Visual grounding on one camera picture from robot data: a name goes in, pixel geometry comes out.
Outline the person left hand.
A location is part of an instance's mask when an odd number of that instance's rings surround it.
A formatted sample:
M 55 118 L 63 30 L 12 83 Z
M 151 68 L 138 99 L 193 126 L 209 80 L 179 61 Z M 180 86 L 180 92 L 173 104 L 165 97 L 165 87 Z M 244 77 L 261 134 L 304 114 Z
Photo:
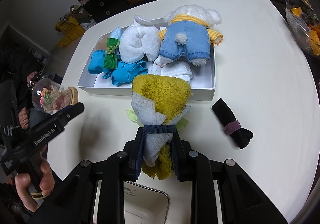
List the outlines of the person left hand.
M 26 130 L 31 127 L 31 123 L 35 123 L 35 120 L 31 117 L 31 110 L 27 108 L 22 108 L 22 110 L 18 114 L 18 119 L 20 122 L 20 126 L 22 129 Z M 55 180 L 53 178 L 53 172 L 50 168 L 50 165 L 45 157 L 42 157 L 42 163 L 40 169 L 43 173 L 42 180 L 40 182 L 40 188 L 43 196 L 49 195 L 55 186 Z M 31 212 L 35 212 L 39 205 L 38 203 L 31 197 L 27 188 L 31 184 L 31 178 L 28 173 L 17 174 L 15 176 L 15 186 L 17 193 L 25 206 L 25 208 Z

